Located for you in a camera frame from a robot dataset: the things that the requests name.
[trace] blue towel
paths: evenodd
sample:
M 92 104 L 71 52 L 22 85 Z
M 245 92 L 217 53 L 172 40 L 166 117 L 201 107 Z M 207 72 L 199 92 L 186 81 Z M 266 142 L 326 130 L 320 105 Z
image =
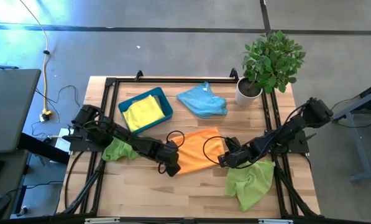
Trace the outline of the blue towel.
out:
M 204 82 L 188 91 L 180 93 L 177 98 L 200 118 L 209 118 L 213 114 L 227 114 L 227 101 L 215 96 L 208 82 Z

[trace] teal plastic bin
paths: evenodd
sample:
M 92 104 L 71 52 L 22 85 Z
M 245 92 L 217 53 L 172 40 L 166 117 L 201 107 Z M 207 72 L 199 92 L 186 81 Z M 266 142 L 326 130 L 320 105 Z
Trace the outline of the teal plastic bin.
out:
M 163 111 L 163 114 L 165 115 L 165 117 L 162 118 L 162 119 L 159 119 L 157 121 L 154 121 L 153 123 L 150 123 L 150 124 L 140 128 L 140 129 L 137 129 L 137 130 L 133 131 L 134 134 L 145 131 L 146 129 L 157 125 L 158 123 L 164 122 L 164 121 L 172 118 L 172 116 L 173 116 L 173 109 L 170 106 L 170 104 L 168 103 L 168 100 L 167 100 L 162 88 L 160 88 L 160 87 L 156 87 L 156 88 L 154 88 L 152 90 L 149 90 L 149 91 L 147 91 L 147 92 L 145 92 L 141 95 L 135 96 L 135 97 L 133 97 L 129 100 L 126 100 L 126 101 L 123 101 L 122 103 L 119 103 L 119 105 L 118 105 L 119 111 L 122 114 L 123 112 L 125 112 L 129 109 L 130 105 L 133 104 L 133 102 L 135 100 L 142 100 L 149 95 L 159 97 L 160 107 L 162 108 L 162 111 Z

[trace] gray floor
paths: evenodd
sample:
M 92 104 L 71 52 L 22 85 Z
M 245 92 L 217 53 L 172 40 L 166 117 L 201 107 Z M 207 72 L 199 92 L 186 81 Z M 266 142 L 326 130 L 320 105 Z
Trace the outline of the gray floor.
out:
M 216 27 L 262 29 L 258 0 L 77 0 L 26 1 L 43 24 L 123 27 Z M 273 29 L 371 30 L 371 0 L 267 0 Z M 35 24 L 18 1 L 0 0 L 0 22 Z M 133 33 L 133 32 L 48 32 L 52 56 L 47 66 L 48 95 L 57 99 L 58 90 L 74 85 L 79 101 L 91 75 L 209 75 L 228 76 L 232 67 L 241 71 L 244 44 L 257 34 Z M 310 96 L 328 106 L 352 98 L 371 86 L 371 36 L 293 35 L 307 51 L 306 63 L 293 85 L 296 104 Z M 44 49 L 41 32 L 0 30 L 0 65 L 41 68 Z M 38 88 L 43 89 L 42 79 Z M 76 113 L 73 90 L 63 90 L 59 104 L 60 124 L 37 124 L 35 132 L 58 134 Z M 39 118 L 41 96 L 35 95 L 24 128 Z M 360 117 L 358 124 L 371 118 Z M 351 184 L 348 177 L 362 171 L 350 130 L 329 124 L 309 142 L 314 184 L 323 215 L 371 222 L 371 181 Z M 371 129 L 362 136 L 371 150 Z M 65 168 L 42 167 L 33 158 L 38 174 L 27 175 L 30 183 L 63 179 Z M 33 215 L 55 210 L 59 186 L 27 192 L 28 203 L 46 195 Z

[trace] wooden tabletop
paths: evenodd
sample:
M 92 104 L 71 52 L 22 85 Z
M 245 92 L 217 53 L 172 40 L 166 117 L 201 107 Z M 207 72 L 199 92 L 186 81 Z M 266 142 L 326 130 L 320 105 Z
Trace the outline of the wooden tabletop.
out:
M 104 83 L 107 77 L 90 77 L 84 104 L 101 106 Z M 140 135 L 165 139 L 173 130 L 192 133 L 209 127 L 218 127 L 222 136 L 237 137 L 245 143 L 261 136 L 265 127 L 265 118 L 261 98 L 248 107 L 237 106 L 235 102 L 235 84 L 211 83 L 211 89 L 217 96 L 226 98 L 228 114 L 201 119 L 192 114 L 176 95 L 196 86 L 196 83 L 120 83 L 117 104 L 151 90 L 156 86 L 163 89 L 174 114 L 172 119 L 156 125 Z M 106 111 L 112 98 L 109 91 Z M 285 93 L 277 93 L 278 107 L 282 122 L 295 109 L 291 86 Z M 268 97 L 270 114 L 273 115 L 272 103 Z M 124 125 L 118 108 L 115 108 L 115 122 Z M 86 173 L 91 153 L 85 152 L 75 164 L 68 184 L 68 203 L 70 203 L 85 184 Z M 312 211 L 319 213 L 318 202 L 307 160 L 301 155 L 289 154 L 289 163 L 293 185 Z M 71 156 L 68 169 L 73 162 Z M 157 172 L 157 164 L 139 157 L 133 161 L 119 159 L 107 162 L 98 216 L 116 217 L 199 217 L 199 218 L 279 218 L 279 207 L 275 183 L 259 202 L 246 212 L 240 212 L 235 197 L 224 194 L 227 169 L 214 166 L 189 174 L 169 177 Z M 285 202 L 290 211 L 288 192 L 283 186 Z M 63 190 L 60 196 L 58 212 L 64 210 Z M 94 188 L 91 189 L 88 210 L 93 203 Z

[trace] white cable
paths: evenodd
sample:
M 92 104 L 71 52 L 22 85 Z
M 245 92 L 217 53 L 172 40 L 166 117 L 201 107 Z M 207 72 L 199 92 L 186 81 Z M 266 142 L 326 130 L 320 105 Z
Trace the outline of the white cable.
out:
M 35 17 L 35 15 L 29 10 L 29 8 L 25 5 L 25 3 L 22 0 L 19 0 L 25 8 L 29 11 L 29 13 L 35 18 L 36 22 L 39 24 L 40 28 L 42 29 L 44 33 L 44 37 L 46 39 L 46 51 L 48 51 L 48 38 L 47 34 L 43 29 L 43 26 L 40 24 L 39 20 Z M 44 97 L 43 97 L 43 113 L 47 112 L 47 76 L 46 76 L 46 66 L 47 66 L 47 54 L 44 54 L 44 60 L 43 60 L 43 80 L 44 80 Z

